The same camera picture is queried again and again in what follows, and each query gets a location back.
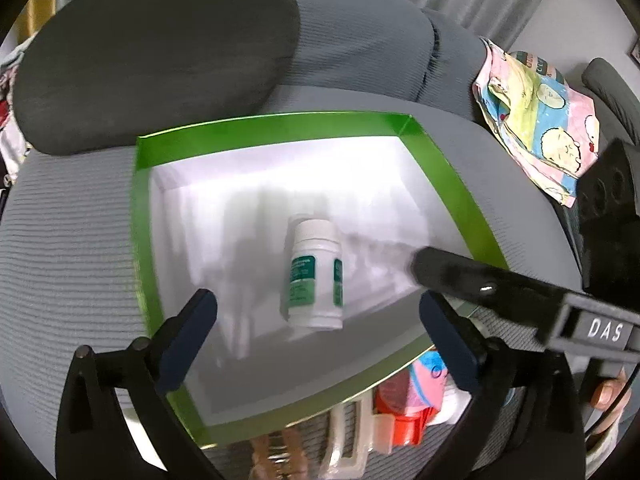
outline bottle label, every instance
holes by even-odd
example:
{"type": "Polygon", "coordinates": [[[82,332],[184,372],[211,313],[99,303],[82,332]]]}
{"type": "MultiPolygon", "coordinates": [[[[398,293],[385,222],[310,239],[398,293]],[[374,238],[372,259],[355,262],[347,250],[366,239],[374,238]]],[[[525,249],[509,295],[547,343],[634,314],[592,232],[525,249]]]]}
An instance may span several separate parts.
{"type": "Polygon", "coordinates": [[[289,306],[307,306],[316,300],[316,258],[300,256],[291,262],[289,306]]]}
{"type": "Polygon", "coordinates": [[[342,306],[342,260],[334,260],[334,305],[342,306]]]}

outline pink yellow blue fabric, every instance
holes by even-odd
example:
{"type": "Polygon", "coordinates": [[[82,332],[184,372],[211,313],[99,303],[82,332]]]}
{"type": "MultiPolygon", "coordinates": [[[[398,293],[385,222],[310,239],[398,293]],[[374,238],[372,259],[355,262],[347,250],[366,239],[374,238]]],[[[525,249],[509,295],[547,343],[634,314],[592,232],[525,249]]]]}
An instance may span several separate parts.
{"type": "Polygon", "coordinates": [[[473,84],[484,119],[527,176],[571,207],[578,177],[598,158],[593,101],[484,42],[487,57],[473,84]]]}

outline white bottle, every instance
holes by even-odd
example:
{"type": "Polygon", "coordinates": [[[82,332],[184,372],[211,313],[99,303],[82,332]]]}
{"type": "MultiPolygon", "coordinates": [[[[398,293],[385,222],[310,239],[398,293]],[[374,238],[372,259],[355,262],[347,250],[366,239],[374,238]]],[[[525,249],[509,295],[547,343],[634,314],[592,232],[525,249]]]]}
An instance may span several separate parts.
{"type": "Polygon", "coordinates": [[[342,328],[340,231],[328,220],[306,220],[296,226],[288,312],[293,326],[342,328]]]}

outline gray sofa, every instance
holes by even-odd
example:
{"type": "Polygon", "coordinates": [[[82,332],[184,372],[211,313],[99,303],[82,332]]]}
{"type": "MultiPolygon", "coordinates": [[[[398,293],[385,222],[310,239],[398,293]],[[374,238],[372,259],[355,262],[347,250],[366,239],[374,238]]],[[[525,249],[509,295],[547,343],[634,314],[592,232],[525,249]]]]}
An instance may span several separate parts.
{"type": "MultiPolygon", "coordinates": [[[[552,205],[481,125],[470,92],[484,60],[480,39],[439,13],[422,12],[405,0],[297,2],[301,29],[296,56],[262,111],[413,114],[472,193],[510,268],[579,289],[574,254],[552,205]]],[[[181,56],[188,56],[189,48],[201,39],[210,41],[201,25],[194,23],[202,36],[199,32],[186,42],[181,56]]],[[[172,63],[166,59],[158,70],[171,77],[172,63]]],[[[79,80],[72,74],[56,85],[63,89],[79,80]]],[[[187,91],[202,98],[206,90],[187,91]]],[[[47,106],[56,109],[59,95],[52,91],[47,106]]],[[[141,104],[138,112],[151,116],[159,105],[141,104]]],[[[117,110],[112,112],[111,128],[117,129],[118,120],[124,119],[117,110]]],[[[184,118],[184,123],[191,122],[184,118]]],[[[76,153],[74,139],[64,137],[64,117],[41,126],[45,127],[50,130],[24,132],[34,150],[0,224],[0,384],[15,427],[53,471],[56,414],[72,352],[79,344],[96,351],[119,349],[144,328],[129,235],[134,147],[112,145],[76,153]],[[59,146],[74,154],[39,151],[37,139],[53,134],[61,136],[59,146]]],[[[476,316],[510,345],[536,347],[530,330],[501,322],[488,312],[478,311],[476,316]]],[[[127,405],[126,396],[120,400],[127,405]]],[[[478,465],[501,452],[518,400],[505,409],[478,465]]],[[[314,463],[322,450],[326,418],[305,423],[303,431],[314,463]]],[[[436,428],[420,447],[388,458],[373,457],[365,478],[409,478],[446,433],[447,428],[436,428]]],[[[246,478],[246,447],[208,453],[229,478],[246,478]]]]}

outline red object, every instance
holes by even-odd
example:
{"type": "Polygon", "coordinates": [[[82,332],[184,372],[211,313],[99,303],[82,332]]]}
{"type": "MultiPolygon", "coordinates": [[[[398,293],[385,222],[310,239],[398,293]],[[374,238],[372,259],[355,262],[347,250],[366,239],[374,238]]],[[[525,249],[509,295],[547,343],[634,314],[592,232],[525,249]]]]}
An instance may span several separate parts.
{"type": "Polygon", "coordinates": [[[378,413],[390,413],[396,418],[394,424],[394,446],[417,446],[422,441],[424,427],[438,414],[436,408],[425,408],[414,416],[399,415],[393,412],[376,393],[376,409],[378,413]]]}

